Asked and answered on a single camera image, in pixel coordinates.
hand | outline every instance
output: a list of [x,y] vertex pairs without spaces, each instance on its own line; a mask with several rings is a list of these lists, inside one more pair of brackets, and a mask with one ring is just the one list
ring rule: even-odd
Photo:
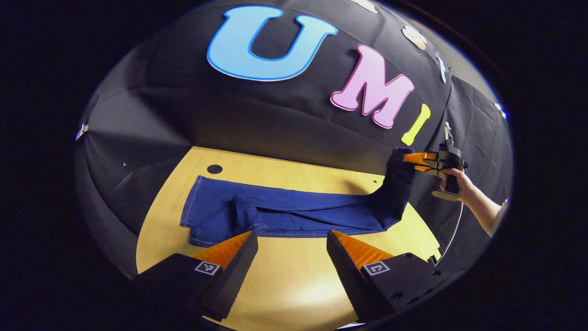
[[443,181],[441,182],[440,188],[442,191],[445,191],[445,185],[447,185],[447,176],[455,176],[457,178],[457,185],[459,186],[459,197],[457,198],[458,201],[466,203],[470,201],[475,193],[475,186],[472,184],[472,181],[463,171],[450,168],[443,170]]

